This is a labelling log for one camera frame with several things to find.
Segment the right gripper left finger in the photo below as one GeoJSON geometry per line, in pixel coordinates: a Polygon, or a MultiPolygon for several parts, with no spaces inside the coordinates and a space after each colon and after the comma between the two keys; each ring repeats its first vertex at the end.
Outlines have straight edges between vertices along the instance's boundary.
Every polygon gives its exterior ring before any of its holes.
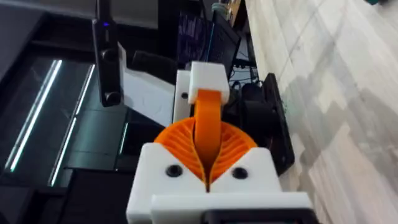
{"type": "Polygon", "coordinates": [[[194,118],[145,143],[126,207],[128,223],[201,223],[206,175],[195,149],[194,118]]]}

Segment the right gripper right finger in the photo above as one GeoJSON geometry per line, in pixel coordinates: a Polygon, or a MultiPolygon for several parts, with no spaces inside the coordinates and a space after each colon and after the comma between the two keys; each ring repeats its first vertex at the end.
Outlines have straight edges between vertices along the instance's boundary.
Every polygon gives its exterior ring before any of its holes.
{"type": "Polygon", "coordinates": [[[239,128],[221,125],[221,147],[210,175],[211,192],[281,192],[271,152],[239,128]]]}

